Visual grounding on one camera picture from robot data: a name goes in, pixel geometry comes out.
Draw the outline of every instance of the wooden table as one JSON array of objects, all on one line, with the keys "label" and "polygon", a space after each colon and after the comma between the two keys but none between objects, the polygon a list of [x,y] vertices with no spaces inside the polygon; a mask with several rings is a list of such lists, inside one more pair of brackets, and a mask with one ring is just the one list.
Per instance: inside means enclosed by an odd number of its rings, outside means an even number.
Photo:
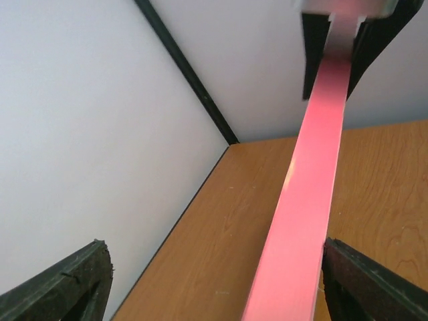
[{"label": "wooden table", "polygon": [[[295,142],[228,148],[114,321],[240,320]],[[428,120],[344,132],[328,235],[428,290]]]}]

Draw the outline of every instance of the pink rectangular bar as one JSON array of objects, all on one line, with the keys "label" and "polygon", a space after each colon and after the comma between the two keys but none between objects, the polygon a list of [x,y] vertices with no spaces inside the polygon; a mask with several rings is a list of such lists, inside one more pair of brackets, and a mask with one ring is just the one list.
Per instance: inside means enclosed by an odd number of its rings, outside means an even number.
[{"label": "pink rectangular bar", "polygon": [[346,60],[320,64],[243,321],[313,319],[349,75]]}]

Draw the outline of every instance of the black pole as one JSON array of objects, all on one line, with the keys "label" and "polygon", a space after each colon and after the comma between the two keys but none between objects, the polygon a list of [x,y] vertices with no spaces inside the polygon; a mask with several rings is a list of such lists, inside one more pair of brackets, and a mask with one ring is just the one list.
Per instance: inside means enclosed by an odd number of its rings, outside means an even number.
[{"label": "black pole", "polygon": [[150,3],[150,1],[134,1],[140,8],[143,15],[146,17],[147,21],[152,26],[154,32],[156,32],[159,39],[162,41],[163,45],[168,50],[171,57],[174,59],[175,63],[177,64],[184,77],[192,87],[196,96],[198,96],[205,110],[208,112],[211,119],[214,121],[215,125],[218,127],[227,143],[229,145],[238,143],[238,138],[233,133],[229,124],[226,122],[226,119],[221,114],[220,110],[214,103],[211,96],[208,94],[208,91],[205,89],[204,85],[202,85],[202,82],[199,80],[195,71],[190,66],[190,63],[187,61],[186,57],[181,52],[172,35],[169,33],[167,27],[165,27],[156,10],[154,10],[154,7]]}]

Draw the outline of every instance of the gray wall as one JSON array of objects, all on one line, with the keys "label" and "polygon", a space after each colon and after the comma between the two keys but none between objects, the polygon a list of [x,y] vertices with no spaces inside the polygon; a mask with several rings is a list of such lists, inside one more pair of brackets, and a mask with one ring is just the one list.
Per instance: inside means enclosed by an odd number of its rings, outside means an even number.
[{"label": "gray wall", "polygon": [[0,293],[91,242],[106,318],[226,148],[132,0],[0,4]]},{"label": "gray wall", "polygon": [[[300,14],[284,0],[152,0],[242,141],[296,134],[304,48]],[[345,127],[428,118],[428,5],[366,72]]]}]

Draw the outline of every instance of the white wall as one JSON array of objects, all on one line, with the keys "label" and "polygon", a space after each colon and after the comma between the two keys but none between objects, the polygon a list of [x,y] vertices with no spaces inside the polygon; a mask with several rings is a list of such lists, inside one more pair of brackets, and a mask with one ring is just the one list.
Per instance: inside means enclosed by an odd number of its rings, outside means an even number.
[{"label": "white wall", "polygon": [[104,239],[109,318],[226,143],[132,0],[3,0],[0,43],[0,293]]},{"label": "white wall", "polygon": [[[291,0],[151,0],[242,141],[297,133],[304,47]],[[345,127],[428,118],[428,4],[363,76]]]}]

